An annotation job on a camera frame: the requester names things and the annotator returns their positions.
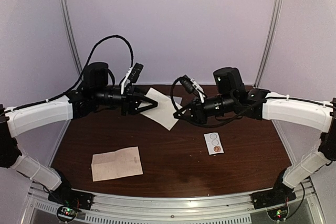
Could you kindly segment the grey envelope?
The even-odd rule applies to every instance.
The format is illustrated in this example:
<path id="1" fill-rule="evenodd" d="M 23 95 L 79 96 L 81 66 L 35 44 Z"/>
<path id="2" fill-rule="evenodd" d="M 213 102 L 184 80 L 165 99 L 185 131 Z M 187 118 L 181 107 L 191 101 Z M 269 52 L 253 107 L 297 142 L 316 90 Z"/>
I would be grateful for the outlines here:
<path id="1" fill-rule="evenodd" d="M 182 103 L 182 97 L 176 97 L 176 96 L 173 96 L 173 100 L 175 102 L 175 105 L 178 109 L 180 109 L 182 106 L 181 106 L 181 103 Z M 174 108 L 174 105 L 171 101 L 171 97 L 169 95 L 166 95 L 166 99 L 164 101 L 164 103 L 166 104 L 166 106 L 170 109 L 173 109 Z"/>

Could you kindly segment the beige ornate letter sheet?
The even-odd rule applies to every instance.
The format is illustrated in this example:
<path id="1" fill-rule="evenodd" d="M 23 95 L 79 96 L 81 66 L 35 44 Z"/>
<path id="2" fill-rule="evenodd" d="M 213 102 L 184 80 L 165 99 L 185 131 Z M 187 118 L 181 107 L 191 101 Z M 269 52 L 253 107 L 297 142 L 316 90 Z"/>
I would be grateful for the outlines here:
<path id="1" fill-rule="evenodd" d="M 156 101 L 158 105 L 156 108 L 146 110 L 140 114 L 162 125 L 164 128 L 170 131 L 178 122 L 178 119 L 173 116 L 173 114 L 176 112 L 176 109 L 172 104 L 171 98 L 154 88 L 150 88 L 148 90 L 146 97 Z"/>

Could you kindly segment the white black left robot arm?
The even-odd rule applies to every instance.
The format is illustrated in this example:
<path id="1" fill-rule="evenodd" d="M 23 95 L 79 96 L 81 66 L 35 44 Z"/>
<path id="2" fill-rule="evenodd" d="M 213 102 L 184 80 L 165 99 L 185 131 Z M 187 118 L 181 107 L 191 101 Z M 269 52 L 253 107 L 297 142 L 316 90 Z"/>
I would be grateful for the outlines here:
<path id="1" fill-rule="evenodd" d="M 134 85 L 142 69 L 143 65 L 136 63 L 127 71 L 121 85 L 116 86 L 108 84 L 108 80 L 114 78 L 108 64 L 94 62 L 84 68 L 79 87 L 59 98 L 29 106 L 1 107 L 1 167 L 16 170 L 44 186 L 47 193 L 64 205 L 71 205 L 76 197 L 70 182 L 60 171 L 23 154 L 16 137 L 55 122 L 83 118 L 97 112 L 100 106 L 105 109 L 120 107 L 122 115 L 135 115 L 156 108 L 158 102 Z"/>

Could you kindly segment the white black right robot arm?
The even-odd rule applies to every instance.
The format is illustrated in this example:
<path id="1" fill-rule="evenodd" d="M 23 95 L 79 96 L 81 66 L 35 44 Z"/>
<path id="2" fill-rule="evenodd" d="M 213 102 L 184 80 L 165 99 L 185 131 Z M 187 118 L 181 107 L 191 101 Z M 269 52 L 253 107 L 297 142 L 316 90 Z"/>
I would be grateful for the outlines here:
<path id="1" fill-rule="evenodd" d="M 302 159 L 280 172 L 272 189 L 253 194 L 257 207 L 284 204 L 293 198 L 293 190 L 324 165 L 335 162 L 335 101 L 312 101 L 281 95 L 267 89 L 246 90 L 240 72 L 225 67 L 213 73 L 218 95 L 208 97 L 202 87 L 187 75 L 172 84 L 174 92 L 180 83 L 195 98 L 186 106 L 173 104 L 174 118 L 197 127 L 217 128 L 243 117 L 276 120 L 320 130 L 320 143 Z"/>

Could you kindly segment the white seal sticker strip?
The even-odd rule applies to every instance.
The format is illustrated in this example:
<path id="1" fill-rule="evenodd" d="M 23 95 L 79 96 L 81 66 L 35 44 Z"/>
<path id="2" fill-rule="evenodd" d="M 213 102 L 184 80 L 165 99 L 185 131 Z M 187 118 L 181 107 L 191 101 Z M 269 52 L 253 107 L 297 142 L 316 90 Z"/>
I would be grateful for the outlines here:
<path id="1" fill-rule="evenodd" d="M 219 134 L 217 132 L 211 132 L 204 134 L 204 139 L 209 155 L 224 154 L 225 151 L 222 147 Z"/>

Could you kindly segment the folded beige paper sheet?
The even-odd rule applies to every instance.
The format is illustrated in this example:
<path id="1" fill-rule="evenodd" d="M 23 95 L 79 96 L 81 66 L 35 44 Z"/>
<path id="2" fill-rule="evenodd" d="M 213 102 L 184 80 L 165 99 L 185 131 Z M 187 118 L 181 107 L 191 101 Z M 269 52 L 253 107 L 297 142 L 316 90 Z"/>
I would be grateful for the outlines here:
<path id="1" fill-rule="evenodd" d="M 127 147 L 113 152 L 94 154 L 91 171 L 93 182 L 143 175 L 139 148 Z"/>

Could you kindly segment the left green circuit board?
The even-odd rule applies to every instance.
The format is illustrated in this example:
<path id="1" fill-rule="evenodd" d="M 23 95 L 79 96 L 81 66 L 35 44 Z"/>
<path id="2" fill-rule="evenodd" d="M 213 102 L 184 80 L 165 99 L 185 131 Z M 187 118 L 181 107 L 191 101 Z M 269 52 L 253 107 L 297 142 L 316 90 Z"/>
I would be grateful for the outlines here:
<path id="1" fill-rule="evenodd" d="M 56 217 L 62 222 L 73 221 L 81 211 L 76 208 L 60 206 L 56 211 Z"/>

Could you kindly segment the green circuit board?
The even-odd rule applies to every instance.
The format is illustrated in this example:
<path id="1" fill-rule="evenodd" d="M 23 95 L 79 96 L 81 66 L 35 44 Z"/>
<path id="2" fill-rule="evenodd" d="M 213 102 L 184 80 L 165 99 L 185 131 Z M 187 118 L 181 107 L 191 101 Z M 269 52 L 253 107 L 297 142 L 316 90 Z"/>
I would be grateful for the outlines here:
<path id="1" fill-rule="evenodd" d="M 274 209 L 268 209 L 267 214 L 268 217 L 272 221 L 283 221 L 287 218 L 289 213 L 288 208 L 274 208 Z"/>
<path id="2" fill-rule="evenodd" d="M 56 217 L 62 222 L 73 221 L 81 211 L 76 208 L 60 206 L 56 211 Z"/>

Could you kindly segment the right green circuit board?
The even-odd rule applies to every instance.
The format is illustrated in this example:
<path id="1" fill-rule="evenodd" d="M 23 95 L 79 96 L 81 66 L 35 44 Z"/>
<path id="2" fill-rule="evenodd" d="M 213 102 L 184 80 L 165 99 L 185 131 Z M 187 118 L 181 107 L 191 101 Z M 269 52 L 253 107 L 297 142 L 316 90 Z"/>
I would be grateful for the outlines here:
<path id="1" fill-rule="evenodd" d="M 272 221 L 283 221 L 287 218 L 289 213 L 288 208 L 274 208 L 274 209 L 268 209 L 267 214 L 268 217 Z"/>

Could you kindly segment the aluminium front table rail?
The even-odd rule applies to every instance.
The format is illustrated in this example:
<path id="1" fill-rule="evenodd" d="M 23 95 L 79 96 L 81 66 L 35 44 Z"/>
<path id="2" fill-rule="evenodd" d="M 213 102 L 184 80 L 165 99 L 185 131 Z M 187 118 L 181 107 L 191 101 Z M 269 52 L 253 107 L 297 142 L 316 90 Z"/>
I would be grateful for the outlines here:
<path id="1" fill-rule="evenodd" d="M 302 189 L 295 193 L 297 199 L 288 203 L 289 215 L 302 199 Z M 62 223 L 56 217 L 58 207 L 42 190 L 32 188 L 19 223 Z M 91 209 L 81 210 L 69 223 L 326 223 L 312 186 L 306 187 L 304 201 L 290 219 L 273 221 L 267 210 L 255 209 L 249 193 L 191 198 L 96 194 Z"/>

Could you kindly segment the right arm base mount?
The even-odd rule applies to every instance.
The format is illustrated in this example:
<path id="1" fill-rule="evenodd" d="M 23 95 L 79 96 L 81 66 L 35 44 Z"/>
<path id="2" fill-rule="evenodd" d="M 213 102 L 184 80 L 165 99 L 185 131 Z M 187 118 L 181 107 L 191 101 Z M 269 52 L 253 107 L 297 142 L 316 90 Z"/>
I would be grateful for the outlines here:
<path id="1" fill-rule="evenodd" d="M 296 194 L 285 194 L 273 189 L 266 191 L 258 191 L 251 195 L 254 209 L 269 208 L 277 205 L 284 205 L 288 201 L 295 200 Z"/>

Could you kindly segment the aluminium left corner post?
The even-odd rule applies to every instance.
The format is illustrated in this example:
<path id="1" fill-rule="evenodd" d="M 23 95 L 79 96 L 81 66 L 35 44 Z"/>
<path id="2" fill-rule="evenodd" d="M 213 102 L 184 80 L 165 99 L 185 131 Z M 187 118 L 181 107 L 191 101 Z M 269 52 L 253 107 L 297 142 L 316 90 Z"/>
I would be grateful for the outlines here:
<path id="1" fill-rule="evenodd" d="M 75 36 L 74 36 L 73 28 L 71 25 L 71 19 L 70 19 L 70 13 L 69 13 L 67 0 L 59 0 L 59 1 L 60 1 L 61 13 L 62 13 L 64 26 L 65 26 L 65 31 L 66 31 L 66 37 L 67 37 L 69 48 L 70 48 L 70 53 L 71 53 L 71 56 L 72 56 L 72 59 L 75 65 L 75 70 L 77 74 L 80 75 L 82 72 L 82 64 L 81 64 L 81 60 L 78 54 Z"/>

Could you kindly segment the aluminium corner post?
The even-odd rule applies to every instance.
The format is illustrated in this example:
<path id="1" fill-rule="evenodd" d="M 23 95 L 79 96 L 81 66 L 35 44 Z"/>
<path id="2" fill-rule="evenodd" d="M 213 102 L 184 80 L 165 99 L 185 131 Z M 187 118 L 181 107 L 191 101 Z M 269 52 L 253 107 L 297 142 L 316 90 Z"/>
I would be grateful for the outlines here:
<path id="1" fill-rule="evenodd" d="M 270 18 L 270 24 L 268 28 L 268 33 L 266 37 L 265 46 L 263 49 L 260 65 L 258 68 L 257 76 L 254 82 L 254 87 L 259 87 L 262 81 L 262 77 L 265 73 L 267 62 L 270 57 L 270 52 L 272 49 L 272 45 L 275 38 L 275 33 L 277 29 L 277 25 L 279 22 L 279 17 L 282 9 L 282 4 L 284 0 L 274 0 L 273 7 L 272 7 L 272 13 Z"/>
<path id="2" fill-rule="evenodd" d="M 70 53 L 71 53 L 71 56 L 72 56 L 72 59 L 75 65 L 75 70 L 77 74 L 80 75 L 82 72 L 82 64 L 81 64 L 81 60 L 78 54 L 75 36 L 74 36 L 73 28 L 71 25 L 71 19 L 70 19 L 70 13 L 69 13 L 67 0 L 59 0 L 59 1 L 60 1 L 61 13 L 62 13 L 64 26 L 65 26 L 65 31 L 66 31 L 66 37 L 67 37 L 69 48 L 70 48 Z"/>

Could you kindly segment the aluminium right corner post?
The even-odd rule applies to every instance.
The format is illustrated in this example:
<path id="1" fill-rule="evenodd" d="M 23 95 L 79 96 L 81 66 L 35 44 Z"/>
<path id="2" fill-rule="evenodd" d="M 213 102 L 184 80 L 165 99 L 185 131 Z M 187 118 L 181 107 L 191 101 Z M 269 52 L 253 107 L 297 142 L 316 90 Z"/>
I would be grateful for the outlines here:
<path id="1" fill-rule="evenodd" d="M 282 4 L 284 0 L 274 0 L 273 7 L 272 7 L 272 13 L 270 18 L 270 24 L 268 28 L 268 33 L 266 37 L 265 46 L 263 49 L 260 65 L 258 68 L 257 76 L 254 82 L 254 87 L 259 87 L 262 81 L 262 77 L 265 73 L 267 62 L 270 57 L 270 52 L 272 49 L 272 45 L 275 38 L 275 33 L 277 29 L 277 25 L 279 22 L 279 17 L 282 9 Z"/>

